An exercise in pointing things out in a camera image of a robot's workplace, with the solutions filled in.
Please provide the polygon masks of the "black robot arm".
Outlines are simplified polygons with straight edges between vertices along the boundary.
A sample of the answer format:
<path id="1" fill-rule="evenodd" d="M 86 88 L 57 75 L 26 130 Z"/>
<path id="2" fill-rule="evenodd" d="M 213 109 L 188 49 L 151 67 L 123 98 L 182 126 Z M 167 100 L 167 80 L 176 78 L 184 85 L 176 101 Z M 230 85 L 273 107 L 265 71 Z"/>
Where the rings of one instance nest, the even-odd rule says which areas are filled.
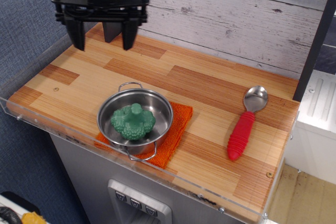
<path id="1" fill-rule="evenodd" d="M 104 39 L 111 42 L 122 35 L 123 48 L 133 47 L 138 27 L 147 21 L 150 0 L 51 0 L 55 16 L 67 29 L 72 44 L 85 49 L 84 23 L 103 24 Z"/>

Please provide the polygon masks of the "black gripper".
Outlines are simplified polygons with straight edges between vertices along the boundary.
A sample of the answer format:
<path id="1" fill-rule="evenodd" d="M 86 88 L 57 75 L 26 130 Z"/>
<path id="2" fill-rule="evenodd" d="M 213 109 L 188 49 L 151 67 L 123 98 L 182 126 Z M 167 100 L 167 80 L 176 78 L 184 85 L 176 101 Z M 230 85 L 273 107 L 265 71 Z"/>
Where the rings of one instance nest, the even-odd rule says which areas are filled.
<path id="1" fill-rule="evenodd" d="M 149 0 L 51 0 L 56 20 L 65 22 L 73 46 L 85 50 L 83 22 L 122 23 L 123 49 L 133 47 L 138 21 L 147 22 Z"/>

